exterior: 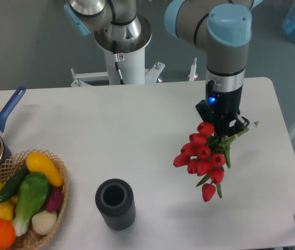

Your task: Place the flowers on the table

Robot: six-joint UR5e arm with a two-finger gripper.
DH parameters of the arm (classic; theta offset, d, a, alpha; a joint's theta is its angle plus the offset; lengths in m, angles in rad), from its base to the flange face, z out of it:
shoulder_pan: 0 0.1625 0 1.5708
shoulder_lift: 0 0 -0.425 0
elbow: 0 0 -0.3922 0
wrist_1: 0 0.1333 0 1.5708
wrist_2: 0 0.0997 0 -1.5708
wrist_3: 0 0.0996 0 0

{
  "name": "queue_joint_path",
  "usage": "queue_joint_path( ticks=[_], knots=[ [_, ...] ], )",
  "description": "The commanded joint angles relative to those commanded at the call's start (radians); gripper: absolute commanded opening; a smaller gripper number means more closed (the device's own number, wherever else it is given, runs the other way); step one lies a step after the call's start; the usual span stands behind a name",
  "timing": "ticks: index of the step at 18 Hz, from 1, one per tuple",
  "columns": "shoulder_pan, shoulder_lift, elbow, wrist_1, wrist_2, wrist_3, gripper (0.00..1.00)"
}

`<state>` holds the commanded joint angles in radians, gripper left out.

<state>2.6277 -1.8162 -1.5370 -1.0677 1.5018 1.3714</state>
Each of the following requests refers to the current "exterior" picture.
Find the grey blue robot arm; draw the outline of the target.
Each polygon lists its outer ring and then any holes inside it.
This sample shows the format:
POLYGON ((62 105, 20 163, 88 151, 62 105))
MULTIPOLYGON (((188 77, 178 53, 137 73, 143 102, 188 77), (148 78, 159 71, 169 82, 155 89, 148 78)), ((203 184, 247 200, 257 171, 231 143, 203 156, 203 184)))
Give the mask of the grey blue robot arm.
MULTIPOLYGON (((205 99, 196 109, 220 138, 243 131, 240 101, 249 41, 251 9, 257 1, 172 1, 164 14, 166 30, 206 52, 205 99)), ((93 34, 104 51, 109 83, 144 84, 145 48, 152 37, 135 1, 68 1, 64 12, 83 35, 93 34)))

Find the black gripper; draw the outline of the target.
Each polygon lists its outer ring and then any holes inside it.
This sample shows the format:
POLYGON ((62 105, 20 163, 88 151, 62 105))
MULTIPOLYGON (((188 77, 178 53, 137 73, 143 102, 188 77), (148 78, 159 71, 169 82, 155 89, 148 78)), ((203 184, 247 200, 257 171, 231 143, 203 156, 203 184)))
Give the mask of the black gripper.
POLYGON ((226 122, 235 120, 227 129, 227 136, 233 136, 249 125, 249 120, 239 115, 241 94, 242 86, 234 91, 221 92, 217 90, 216 82, 209 80, 205 87, 205 100, 201 100, 195 108, 204 122, 214 126, 216 133, 222 132, 222 118, 226 122))

